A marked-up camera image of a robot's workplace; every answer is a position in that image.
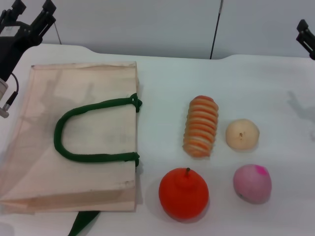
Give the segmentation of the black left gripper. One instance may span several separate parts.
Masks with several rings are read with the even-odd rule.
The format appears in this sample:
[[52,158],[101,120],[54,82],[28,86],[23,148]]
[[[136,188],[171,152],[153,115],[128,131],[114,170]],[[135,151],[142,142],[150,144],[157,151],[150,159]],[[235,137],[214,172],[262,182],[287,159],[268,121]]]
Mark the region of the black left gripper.
[[0,15],[1,34],[16,31],[13,36],[0,36],[0,78],[7,81],[10,74],[21,59],[23,53],[40,44],[45,33],[56,21],[53,16],[56,6],[51,0],[46,0],[42,11],[31,26],[16,22],[22,15],[22,1],[15,0],[11,9],[3,10]]

